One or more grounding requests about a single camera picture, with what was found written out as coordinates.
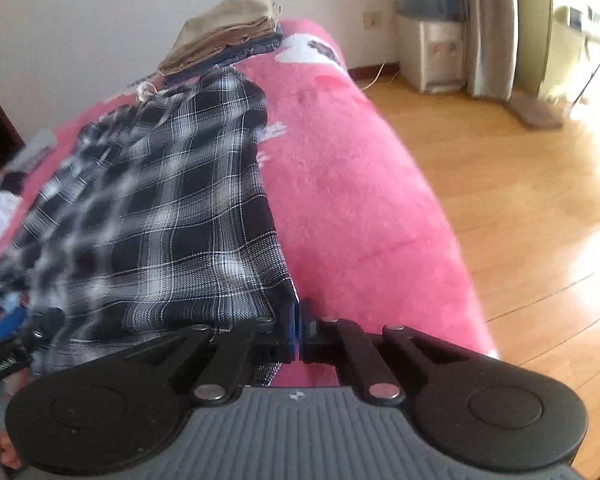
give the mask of baseboard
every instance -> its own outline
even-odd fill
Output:
[[[381,65],[371,66],[359,66],[357,68],[350,68],[349,75],[353,81],[359,81],[361,79],[373,79],[378,75]],[[400,65],[397,63],[385,63],[382,67],[381,75],[389,75],[393,77],[400,70]]]

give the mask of white wall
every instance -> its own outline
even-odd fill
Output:
[[[26,140],[151,73],[182,24],[220,0],[0,0],[0,104]],[[394,0],[276,0],[324,26],[349,67],[394,62]],[[362,12],[380,10],[380,30]]]

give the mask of electrical outlet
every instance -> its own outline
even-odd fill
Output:
[[[367,30],[382,27],[382,12],[374,10],[373,12],[363,12],[362,22]]]

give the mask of blue fabric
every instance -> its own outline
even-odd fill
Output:
[[[27,319],[27,311],[21,306],[14,308],[0,320],[0,341],[10,338]]]
[[[177,74],[167,76],[164,79],[164,87],[167,88],[182,83],[187,79],[191,79],[193,76],[208,72],[215,66],[229,66],[251,56],[273,52],[280,46],[282,38],[282,28],[278,26],[273,34],[268,34],[267,36],[255,40],[249,40],[246,43],[237,46],[228,46],[220,52],[220,54],[205,59]]]
[[[4,298],[0,302],[0,308],[3,309],[7,314],[13,312],[22,303],[21,294],[19,292],[10,292],[5,294]]]

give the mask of power cord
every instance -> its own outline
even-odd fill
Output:
[[[361,88],[361,90],[363,92],[365,90],[367,90],[368,88],[371,88],[374,85],[374,83],[376,81],[378,81],[378,78],[380,77],[380,74],[382,73],[382,69],[384,68],[385,65],[386,65],[386,63],[382,63],[382,65],[380,65],[380,70],[378,70],[378,74],[376,75],[376,78],[371,83],[369,83],[367,86]]]
[[[362,90],[364,92],[368,88],[371,88],[376,83],[376,81],[378,81],[378,78],[380,77],[380,74],[382,73],[382,69],[384,68],[384,66],[385,66],[385,63],[382,63],[382,65],[380,66],[380,70],[378,70],[378,74],[376,75],[376,78],[371,83],[369,83],[368,85],[360,88],[360,90]],[[394,82],[395,78],[397,78],[399,75],[400,75],[400,71],[398,70],[398,72],[396,72],[394,74],[394,76],[391,78],[391,81],[389,81],[388,83],[378,83],[378,84],[381,84],[381,85],[390,85],[391,83]]]

